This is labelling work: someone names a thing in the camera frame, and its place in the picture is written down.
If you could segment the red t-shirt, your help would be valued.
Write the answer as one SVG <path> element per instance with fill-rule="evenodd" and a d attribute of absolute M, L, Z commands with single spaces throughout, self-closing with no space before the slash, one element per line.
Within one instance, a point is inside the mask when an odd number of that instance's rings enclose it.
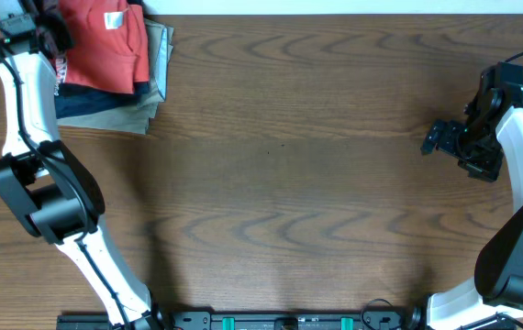
<path fill-rule="evenodd" d="M 73 47 L 54 61 L 60 84 L 133 94 L 150 79 L 143 3 L 63 0 L 61 15 Z"/>

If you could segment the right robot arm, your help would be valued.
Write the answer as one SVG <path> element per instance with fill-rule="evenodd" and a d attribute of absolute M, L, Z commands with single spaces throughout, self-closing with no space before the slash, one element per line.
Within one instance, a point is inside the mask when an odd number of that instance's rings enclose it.
<path fill-rule="evenodd" d="M 479 253 L 473 276 L 431 294 L 412 324 L 421 329 L 523 328 L 523 67 L 500 61 L 482 71 L 463 122 L 436 120 L 421 152 L 454 157 L 469 177 L 495 182 L 508 169 L 513 213 Z"/>

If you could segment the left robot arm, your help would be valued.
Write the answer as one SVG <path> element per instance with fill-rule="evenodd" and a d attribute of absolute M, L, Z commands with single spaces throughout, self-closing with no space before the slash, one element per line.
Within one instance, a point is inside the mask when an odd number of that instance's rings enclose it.
<path fill-rule="evenodd" d="M 51 60 L 72 47 L 53 1 L 0 1 L 0 79 L 6 141 L 0 197 L 25 231 L 68 257 L 106 308 L 108 329 L 165 329 L 151 291 L 106 226 L 103 194 L 61 141 Z"/>

